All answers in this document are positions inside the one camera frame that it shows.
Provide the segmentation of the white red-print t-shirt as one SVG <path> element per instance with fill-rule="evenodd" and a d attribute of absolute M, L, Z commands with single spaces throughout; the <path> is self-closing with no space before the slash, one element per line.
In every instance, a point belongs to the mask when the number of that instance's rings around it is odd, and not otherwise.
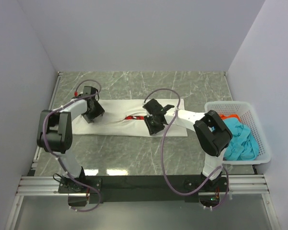
<path fill-rule="evenodd" d="M 143 99 L 130 100 L 100 100 L 105 113 L 87 123 L 82 115 L 72 121 L 72 133 L 74 135 L 106 135 L 150 137 L 144 120 L 136 117 L 145 116 Z"/>

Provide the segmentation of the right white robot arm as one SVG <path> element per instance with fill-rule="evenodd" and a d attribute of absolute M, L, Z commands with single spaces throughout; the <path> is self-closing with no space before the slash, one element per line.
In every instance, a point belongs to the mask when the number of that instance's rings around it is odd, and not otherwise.
<path fill-rule="evenodd" d="M 206 191 L 214 190 L 222 174 L 223 156 L 233 137 L 218 113 L 214 110 L 206 113 L 191 112 L 170 104 L 162 106 L 155 99 L 145 102 L 143 109 L 147 112 L 144 122 L 151 136 L 167 132 L 170 125 L 196 133 L 205 152 L 201 186 Z"/>

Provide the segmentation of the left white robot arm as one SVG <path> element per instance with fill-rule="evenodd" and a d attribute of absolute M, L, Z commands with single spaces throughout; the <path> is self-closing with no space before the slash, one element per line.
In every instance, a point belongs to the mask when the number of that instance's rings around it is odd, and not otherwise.
<path fill-rule="evenodd" d="M 60 178 L 62 187 L 74 192 L 82 192 L 86 185 L 84 169 L 71 151 L 72 121 L 82 116 L 86 123 L 93 123 L 105 112 L 99 104 L 99 90 L 85 86 L 83 92 L 74 93 L 72 100 L 55 110 L 43 110 L 38 125 L 37 145 L 51 153 L 62 167 Z"/>

